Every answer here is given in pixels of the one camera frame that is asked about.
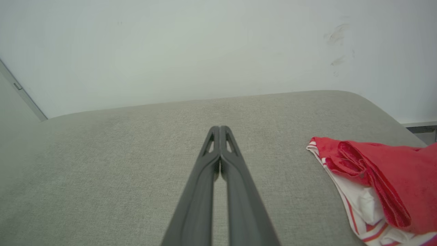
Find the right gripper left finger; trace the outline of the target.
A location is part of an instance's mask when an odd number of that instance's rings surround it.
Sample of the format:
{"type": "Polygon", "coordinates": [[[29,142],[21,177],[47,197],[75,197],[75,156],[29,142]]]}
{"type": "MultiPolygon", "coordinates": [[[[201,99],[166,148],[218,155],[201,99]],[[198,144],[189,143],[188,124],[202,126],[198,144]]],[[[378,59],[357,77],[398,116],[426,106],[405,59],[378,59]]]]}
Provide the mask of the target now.
{"type": "Polygon", "coordinates": [[[160,246],[212,246],[214,182],[220,169],[219,127],[207,133],[160,246]]]}

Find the red and white garment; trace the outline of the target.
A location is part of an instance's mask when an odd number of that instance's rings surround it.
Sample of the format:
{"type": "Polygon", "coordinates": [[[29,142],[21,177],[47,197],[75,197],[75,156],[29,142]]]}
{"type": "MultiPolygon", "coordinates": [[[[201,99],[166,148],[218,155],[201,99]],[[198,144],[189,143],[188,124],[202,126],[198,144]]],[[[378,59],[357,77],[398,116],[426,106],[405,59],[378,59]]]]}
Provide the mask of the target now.
{"type": "Polygon", "coordinates": [[[417,148],[313,137],[306,149],[334,182],[366,246],[437,246],[437,143],[417,148]]]}

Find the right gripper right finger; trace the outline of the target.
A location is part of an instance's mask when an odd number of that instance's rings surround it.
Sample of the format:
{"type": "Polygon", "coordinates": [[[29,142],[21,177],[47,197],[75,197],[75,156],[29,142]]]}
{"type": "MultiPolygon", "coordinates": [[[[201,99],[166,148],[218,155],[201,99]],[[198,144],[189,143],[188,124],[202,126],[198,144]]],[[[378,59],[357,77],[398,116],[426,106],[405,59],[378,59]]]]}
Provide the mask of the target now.
{"type": "Polygon", "coordinates": [[[230,246],[281,246],[250,171],[228,126],[220,127],[222,177],[227,183],[230,246]]]}

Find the grey wall trim strip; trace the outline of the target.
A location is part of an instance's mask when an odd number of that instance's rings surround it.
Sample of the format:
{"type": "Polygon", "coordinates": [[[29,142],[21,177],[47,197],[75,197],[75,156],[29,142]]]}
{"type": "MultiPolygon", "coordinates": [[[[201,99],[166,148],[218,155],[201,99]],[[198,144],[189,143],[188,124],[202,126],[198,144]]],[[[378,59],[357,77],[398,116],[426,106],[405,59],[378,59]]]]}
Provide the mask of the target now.
{"type": "Polygon", "coordinates": [[[26,90],[20,85],[15,76],[9,71],[4,62],[0,59],[0,74],[11,84],[17,94],[23,99],[24,103],[36,115],[40,121],[48,120],[46,115],[35,104],[32,98],[28,95],[26,90]]]}

